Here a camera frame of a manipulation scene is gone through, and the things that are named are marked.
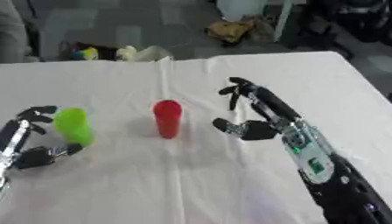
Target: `robotic thumb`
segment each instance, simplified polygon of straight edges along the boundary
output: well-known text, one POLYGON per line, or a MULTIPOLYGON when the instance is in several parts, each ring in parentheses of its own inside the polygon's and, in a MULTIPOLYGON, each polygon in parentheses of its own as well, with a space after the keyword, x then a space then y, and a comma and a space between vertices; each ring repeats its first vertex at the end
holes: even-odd
POLYGON ((213 120, 213 126, 244 141, 272 139, 277 135, 275 129, 272 129, 267 122, 262 121, 246 121, 236 125, 225 119, 216 118, 213 120))

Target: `yellow bag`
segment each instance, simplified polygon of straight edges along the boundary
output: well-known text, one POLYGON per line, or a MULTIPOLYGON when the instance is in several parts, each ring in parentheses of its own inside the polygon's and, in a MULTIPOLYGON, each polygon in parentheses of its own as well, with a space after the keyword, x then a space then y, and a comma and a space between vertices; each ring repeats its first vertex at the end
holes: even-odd
POLYGON ((242 36, 254 26, 255 22, 253 20, 234 23, 219 21, 209 25, 206 28, 206 33, 211 37, 235 44, 241 41, 242 36))

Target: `person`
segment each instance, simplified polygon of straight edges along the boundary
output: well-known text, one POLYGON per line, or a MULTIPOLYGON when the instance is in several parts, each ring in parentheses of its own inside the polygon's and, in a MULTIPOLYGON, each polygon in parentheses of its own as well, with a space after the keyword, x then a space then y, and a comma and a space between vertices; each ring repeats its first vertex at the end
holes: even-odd
POLYGON ((24 61, 27 49, 25 24, 11 0, 0 0, 0 63, 24 61))

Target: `table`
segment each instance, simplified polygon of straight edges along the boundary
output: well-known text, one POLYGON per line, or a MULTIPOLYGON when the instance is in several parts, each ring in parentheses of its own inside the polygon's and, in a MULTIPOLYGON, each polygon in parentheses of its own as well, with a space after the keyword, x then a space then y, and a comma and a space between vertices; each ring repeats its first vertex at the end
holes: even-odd
MULTIPOLYGON (((56 164, 13 171, 6 224, 325 223, 279 138, 242 142, 214 129, 235 112, 227 77, 263 84, 318 126, 392 205, 392 107, 333 52, 221 56, 158 63, 53 62, 0 66, 0 123, 33 105, 82 107, 95 141, 56 164), (183 108, 180 136, 158 137, 151 107, 183 108)), ((61 144, 58 134, 30 146, 61 144)))

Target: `plastic cup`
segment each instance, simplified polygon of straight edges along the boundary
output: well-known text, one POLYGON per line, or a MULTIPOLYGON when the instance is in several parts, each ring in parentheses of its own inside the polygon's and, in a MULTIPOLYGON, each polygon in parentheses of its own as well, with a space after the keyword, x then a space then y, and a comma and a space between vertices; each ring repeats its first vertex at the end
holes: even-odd
POLYGON ((62 109, 54 116, 53 125, 70 144, 88 146, 93 142, 86 112, 81 108, 62 109))
POLYGON ((179 133, 181 105, 176 101, 159 101, 155 104, 153 110, 161 137, 167 139, 174 138, 179 133))

